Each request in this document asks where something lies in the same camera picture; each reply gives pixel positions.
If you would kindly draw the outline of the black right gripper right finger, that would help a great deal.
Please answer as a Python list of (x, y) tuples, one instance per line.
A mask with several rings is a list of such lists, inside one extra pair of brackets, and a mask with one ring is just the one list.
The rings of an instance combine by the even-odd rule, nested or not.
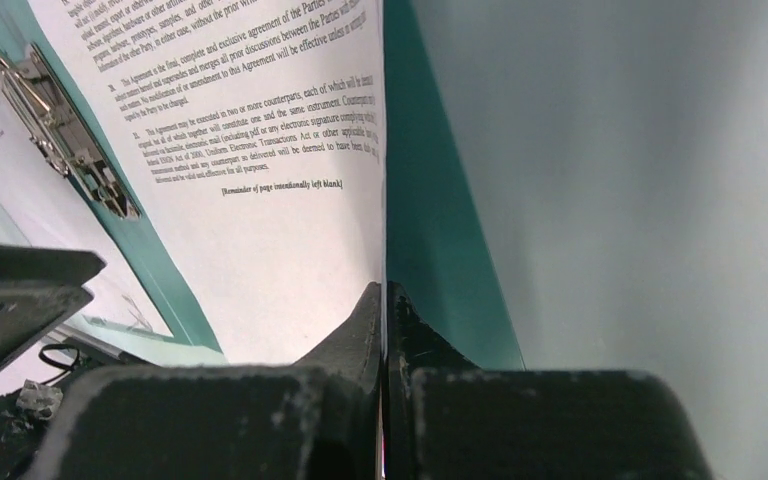
[(640, 370), (478, 367), (388, 286), (390, 479), (710, 479), (673, 390)]

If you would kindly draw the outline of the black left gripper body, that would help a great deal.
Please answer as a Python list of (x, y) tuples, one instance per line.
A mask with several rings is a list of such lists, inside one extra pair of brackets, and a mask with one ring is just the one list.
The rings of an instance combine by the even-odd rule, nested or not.
[(0, 371), (93, 300), (96, 253), (0, 244)]

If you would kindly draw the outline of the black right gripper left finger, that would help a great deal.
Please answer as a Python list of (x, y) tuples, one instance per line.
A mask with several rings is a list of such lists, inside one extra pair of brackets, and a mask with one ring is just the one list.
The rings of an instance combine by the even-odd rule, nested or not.
[(30, 479), (376, 479), (382, 287), (288, 366), (105, 367), (82, 376)]

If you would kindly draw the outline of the printed white paper sheet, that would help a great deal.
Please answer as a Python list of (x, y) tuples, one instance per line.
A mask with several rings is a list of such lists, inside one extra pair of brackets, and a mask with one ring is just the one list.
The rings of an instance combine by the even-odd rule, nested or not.
[(104, 261), (103, 270), (87, 283), (92, 302), (69, 320), (70, 326), (169, 334), (118, 247), (70, 182), (31, 144), (1, 94), (0, 243), (87, 250)]

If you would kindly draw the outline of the teal plastic folder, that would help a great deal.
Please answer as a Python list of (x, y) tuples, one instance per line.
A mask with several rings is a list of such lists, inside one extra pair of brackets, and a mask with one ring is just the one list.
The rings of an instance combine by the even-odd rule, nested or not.
[[(34, 1), (0, 1), (0, 48), (13, 61), (35, 43), (72, 97), (141, 212), (119, 218), (73, 189), (131, 267), (170, 332), (167, 335), (65, 324), (65, 330), (164, 366), (235, 365), (217, 347), (187, 283), (133, 193), (112, 148), (54, 52), (31, 9)], [(383, 277), (401, 285), (422, 318), (469, 360), (496, 369), (523, 365), (484, 242), (465, 175), (416, 18), (405, 1), (382, 5), (386, 151), (383, 186)]]

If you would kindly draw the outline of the metal folder clip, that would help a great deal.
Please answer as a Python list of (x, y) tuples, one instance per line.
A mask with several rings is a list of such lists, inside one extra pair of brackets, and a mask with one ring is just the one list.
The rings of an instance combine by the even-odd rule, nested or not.
[(0, 48), (0, 90), (31, 143), (58, 174), (115, 216), (141, 217), (110, 158), (35, 43), (26, 45), (21, 61), (11, 60)]

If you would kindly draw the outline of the white paper sheet stack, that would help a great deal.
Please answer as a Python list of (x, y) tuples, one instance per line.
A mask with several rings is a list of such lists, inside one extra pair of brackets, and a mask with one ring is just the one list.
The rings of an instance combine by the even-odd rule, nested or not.
[(378, 1), (34, 1), (232, 364), (289, 364), (383, 277)]

